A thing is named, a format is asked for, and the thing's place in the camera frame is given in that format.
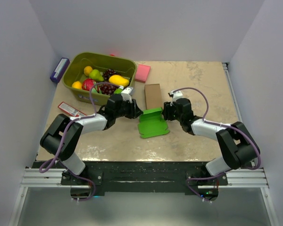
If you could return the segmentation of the purple blue box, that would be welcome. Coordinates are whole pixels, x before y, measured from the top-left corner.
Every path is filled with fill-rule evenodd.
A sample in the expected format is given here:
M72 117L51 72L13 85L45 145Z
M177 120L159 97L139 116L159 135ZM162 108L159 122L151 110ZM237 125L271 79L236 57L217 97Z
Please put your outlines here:
M70 64L70 60L68 58L62 57L59 63L57 64L56 68L54 69L54 71L51 73L50 80L53 83L58 84L62 79L69 64Z

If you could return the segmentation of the red rectangular box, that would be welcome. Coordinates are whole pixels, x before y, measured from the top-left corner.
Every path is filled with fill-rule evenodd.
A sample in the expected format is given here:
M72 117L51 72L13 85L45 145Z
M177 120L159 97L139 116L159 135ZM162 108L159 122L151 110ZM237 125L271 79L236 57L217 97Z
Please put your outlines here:
M76 108L70 106L69 104L65 102L61 102L58 105L58 109L61 110L62 112L69 114L72 117L83 117L86 116L83 112L77 110Z

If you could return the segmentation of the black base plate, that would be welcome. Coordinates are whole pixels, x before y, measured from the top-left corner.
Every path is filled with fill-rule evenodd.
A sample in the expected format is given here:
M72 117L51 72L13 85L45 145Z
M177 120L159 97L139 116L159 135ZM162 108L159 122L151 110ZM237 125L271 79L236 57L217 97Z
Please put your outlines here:
M96 185L96 195L107 192L138 193L184 193L194 191L205 198L218 196L219 186L228 184L226 174L212 178L206 171L204 162L197 161L86 161L86 168L80 178L69 172L62 173L61 184L71 186L71 194L87 196L91 184Z

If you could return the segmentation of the small orange fruit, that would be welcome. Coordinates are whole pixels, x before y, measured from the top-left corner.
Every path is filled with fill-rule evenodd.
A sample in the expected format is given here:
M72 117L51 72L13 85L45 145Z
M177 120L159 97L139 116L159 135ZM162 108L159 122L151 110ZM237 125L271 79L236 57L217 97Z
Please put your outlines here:
M89 74L93 71L93 68L91 66L86 66L83 70L83 73L85 76L89 76Z

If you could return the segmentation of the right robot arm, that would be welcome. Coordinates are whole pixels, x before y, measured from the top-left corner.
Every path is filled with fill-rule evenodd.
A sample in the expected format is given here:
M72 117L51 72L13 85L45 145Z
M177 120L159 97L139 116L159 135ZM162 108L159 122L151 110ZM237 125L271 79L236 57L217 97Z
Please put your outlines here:
M221 173L236 170L256 158L255 168L260 166L259 147L242 122L222 124L207 121L194 114L191 102L186 98L165 102L162 115L167 121L178 121L188 134L218 142L221 156L206 163L206 170L200 174L204 184L211 185Z

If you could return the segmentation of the yellow mango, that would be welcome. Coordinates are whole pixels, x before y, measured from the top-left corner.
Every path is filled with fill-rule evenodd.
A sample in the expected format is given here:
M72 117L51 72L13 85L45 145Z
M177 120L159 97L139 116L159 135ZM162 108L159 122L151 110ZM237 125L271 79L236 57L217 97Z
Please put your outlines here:
M130 81L128 79L122 77L121 75L116 75L116 74L112 75L108 81L110 83L123 87L127 87L130 84Z

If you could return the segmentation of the brown cardboard box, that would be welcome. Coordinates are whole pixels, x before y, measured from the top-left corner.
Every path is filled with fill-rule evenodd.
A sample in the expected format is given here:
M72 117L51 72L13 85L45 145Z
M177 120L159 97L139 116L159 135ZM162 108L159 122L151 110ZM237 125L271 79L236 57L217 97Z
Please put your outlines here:
M160 84L146 84L144 93L147 110L163 107Z

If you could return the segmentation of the dark purple grapes back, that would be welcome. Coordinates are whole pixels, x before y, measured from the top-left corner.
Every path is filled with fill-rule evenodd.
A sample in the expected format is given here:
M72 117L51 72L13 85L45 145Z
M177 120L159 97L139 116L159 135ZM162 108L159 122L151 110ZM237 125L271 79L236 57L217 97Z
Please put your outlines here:
M120 73L116 72L116 71L113 70L113 69L107 69L107 70L103 73L102 77L103 77L104 81L108 81L109 78L110 78L111 76L113 76L113 75L120 75Z

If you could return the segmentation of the green pear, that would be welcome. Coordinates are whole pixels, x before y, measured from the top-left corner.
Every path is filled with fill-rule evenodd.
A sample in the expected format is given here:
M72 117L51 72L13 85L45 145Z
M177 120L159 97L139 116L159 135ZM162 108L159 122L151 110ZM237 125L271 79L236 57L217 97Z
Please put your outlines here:
M93 71L88 76L90 79L95 80L96 82L103 82L104 79L99 70L93 69Z

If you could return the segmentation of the olive green plastic bin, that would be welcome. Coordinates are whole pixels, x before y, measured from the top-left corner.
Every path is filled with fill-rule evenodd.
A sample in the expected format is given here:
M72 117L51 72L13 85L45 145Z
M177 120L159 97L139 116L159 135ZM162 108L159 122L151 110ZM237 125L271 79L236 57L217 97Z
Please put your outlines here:
M128 80L128 86L134 85L137 65L134 61L83 52L74 57L63 75L62 82L78 101L90 103L90 88L97 82L109 82L109 78L118 75Z

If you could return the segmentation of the green round fruit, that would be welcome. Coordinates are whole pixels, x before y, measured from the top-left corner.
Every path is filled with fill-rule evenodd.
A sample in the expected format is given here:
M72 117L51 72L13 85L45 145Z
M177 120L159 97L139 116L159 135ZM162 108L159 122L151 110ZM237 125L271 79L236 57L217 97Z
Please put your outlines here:
M114 94L120 94L122 91L123 91L123 88L117 88L117 89L114 91Z

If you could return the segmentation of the aluminium frame rail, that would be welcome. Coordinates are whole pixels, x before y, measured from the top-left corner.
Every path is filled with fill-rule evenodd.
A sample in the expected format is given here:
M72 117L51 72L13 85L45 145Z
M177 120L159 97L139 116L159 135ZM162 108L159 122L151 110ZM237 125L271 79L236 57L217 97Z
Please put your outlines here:
M25 169L21 187L67 187L67 188L89 188L88 186L62 185L63 169L50 169L40 173L39 169Z

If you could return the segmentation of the green paper box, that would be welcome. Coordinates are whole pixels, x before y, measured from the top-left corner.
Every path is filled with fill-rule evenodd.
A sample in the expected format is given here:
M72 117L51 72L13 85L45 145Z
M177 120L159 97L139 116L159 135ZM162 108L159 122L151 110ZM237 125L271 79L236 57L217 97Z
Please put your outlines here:
M143 111L143 114L139 117L138 124L141 138L162 136L170 132L162 112L163 109L161 107Z

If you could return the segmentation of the yellow lemon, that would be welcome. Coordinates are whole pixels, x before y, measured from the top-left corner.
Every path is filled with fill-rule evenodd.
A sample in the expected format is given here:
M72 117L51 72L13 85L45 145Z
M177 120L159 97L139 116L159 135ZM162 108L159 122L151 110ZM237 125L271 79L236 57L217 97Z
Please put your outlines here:
M71 87L74 89L82 89L82 83L80 81L75 81Z

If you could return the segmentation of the dark red grapes front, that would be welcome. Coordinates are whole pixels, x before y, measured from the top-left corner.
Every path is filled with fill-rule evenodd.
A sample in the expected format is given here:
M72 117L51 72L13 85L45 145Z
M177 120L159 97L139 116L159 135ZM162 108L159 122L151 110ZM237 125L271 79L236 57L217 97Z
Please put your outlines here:
M104 95L111 96L117 89L117 86L111 84L100 84L101 93Z

